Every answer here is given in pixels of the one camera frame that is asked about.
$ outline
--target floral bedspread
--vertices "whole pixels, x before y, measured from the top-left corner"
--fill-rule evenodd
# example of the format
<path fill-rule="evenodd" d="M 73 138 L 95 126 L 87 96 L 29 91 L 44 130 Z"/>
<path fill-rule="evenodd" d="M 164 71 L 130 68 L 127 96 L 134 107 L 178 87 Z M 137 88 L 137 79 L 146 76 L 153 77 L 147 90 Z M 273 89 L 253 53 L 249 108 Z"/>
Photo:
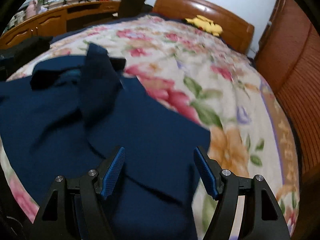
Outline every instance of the floral bedspread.
<path fill-rule="evenodd" d="M 147 15 L 95 26 L 57 41 L 8 80 L 31 75 L 39 61 L 83 55 L 89 42 L 105 47 L 111 56 L 125 57 L 125 75 L 137 76 L 151 97 L 209 129 L 208 155 L 222 168 L 238 176 L 263 175 L 293 232 L 299 210 L 293 135 L 270 87 L 246 56 L 196 28 Z M 38 205 L 21 185 L 3 146 L 0 161 L 15 199 L 33 222 Z M 200 181 L 192 206 L 199 239 L 216 205 Z M 230 239 L 237 239 L 243 206 L 244 198 L 240 197 Z"/>

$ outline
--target blue gripper pad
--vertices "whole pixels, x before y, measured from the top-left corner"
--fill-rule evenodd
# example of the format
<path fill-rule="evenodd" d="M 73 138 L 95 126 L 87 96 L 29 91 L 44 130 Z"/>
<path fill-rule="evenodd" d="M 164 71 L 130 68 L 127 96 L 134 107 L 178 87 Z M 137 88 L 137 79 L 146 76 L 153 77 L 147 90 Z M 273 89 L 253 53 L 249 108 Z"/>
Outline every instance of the blue gripper pad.
<path fill-rule="evenodd" d="M 125 150 L 123 147 L 120 147 L 115 158 L 113 159 L 110 167 L 103 178 L 101 198 L 106 200 L 110 196 L 115 188 L 116 182 L 118 180 L 119 174 L 121 172 L 122 166 L 125 160 Z"/>
<path fill-rule="evenodd" d="M 198 169 L 207 194 L 215 199 L 218 196 L 216 179 L 198 147 L 193 151 L 193 160 Z"/>

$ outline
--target navy blue cloth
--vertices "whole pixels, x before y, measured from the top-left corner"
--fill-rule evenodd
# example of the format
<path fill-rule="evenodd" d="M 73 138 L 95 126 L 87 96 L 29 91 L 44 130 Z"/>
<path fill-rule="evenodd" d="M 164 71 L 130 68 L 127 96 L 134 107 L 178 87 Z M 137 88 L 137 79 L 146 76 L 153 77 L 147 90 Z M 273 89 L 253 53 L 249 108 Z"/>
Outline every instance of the navy blue cloth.
<path fill-rule="evenodd" d="M 82 176 L 121 145 L 124 173 L 103 203 L 118 239 L 196 239 L 191 202 L 199 181 L 193 149 L 210 132 L 116 73 L 107 51 L 38 63 L 0 83 L 0 134 L 11 166 L 41 203 L 57 175 Z"/>

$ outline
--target bed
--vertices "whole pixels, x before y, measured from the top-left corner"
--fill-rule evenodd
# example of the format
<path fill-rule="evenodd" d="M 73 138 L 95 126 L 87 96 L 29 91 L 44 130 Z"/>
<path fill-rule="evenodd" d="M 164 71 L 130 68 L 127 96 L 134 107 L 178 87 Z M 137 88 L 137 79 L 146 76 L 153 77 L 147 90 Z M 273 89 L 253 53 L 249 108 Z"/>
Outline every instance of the bed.
<path fill-rule="evenodd" d="M 56 37 L 48 52 L 8 81 L 31 75 L 35 64 L 48 58 L 85 55 L 90 42 L 111 56 L 125 57 L 124 75 L 137 76 L 149 96 L 211 131 L 210 158 L 238 176 L 266 178 L 292 234 L 300 199 L 295 141 L 268 83 L 242 54 L 254 27 L 205 0 L 156 0 L 153 12 Z M 168 19 L 198 14 L 222 26 L 222 39 Z M 38 204 L 20 183 L 3 146 L 0 161 L 15 199 L 33 221 Z M 200 181 L 192 204 L 199 239 L 216 205 Z M 239 198 L 231 239 L 237 239 L 243 206 L 244 198 Z"/>

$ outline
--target wooden headboard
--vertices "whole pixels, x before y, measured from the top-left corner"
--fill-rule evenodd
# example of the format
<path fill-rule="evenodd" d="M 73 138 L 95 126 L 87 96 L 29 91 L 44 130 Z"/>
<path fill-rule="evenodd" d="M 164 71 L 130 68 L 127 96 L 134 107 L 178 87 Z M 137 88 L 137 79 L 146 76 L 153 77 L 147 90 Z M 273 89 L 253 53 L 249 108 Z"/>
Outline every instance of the wooden headboard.
<path fill-rule="evenodd" d="M 221 37 L 240 53 L 247 53 L 254 26 L 232 12 L 206 0 L 156 0 L 153 12 L 173 19 L 194 18 L 200 14 L 223 28 Z"/>

